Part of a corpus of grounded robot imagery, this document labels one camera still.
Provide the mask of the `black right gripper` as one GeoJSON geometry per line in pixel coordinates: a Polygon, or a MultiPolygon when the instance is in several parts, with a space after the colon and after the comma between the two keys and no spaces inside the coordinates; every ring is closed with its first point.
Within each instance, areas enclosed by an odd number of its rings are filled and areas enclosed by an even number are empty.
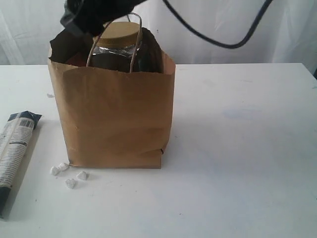
{"type": "Polygon", "coordinates": [[[65,30],[74,36],[97,36],[104,31],[104,24],[132,12],[142,0],[66,0],[60,19],[65,30]]]}

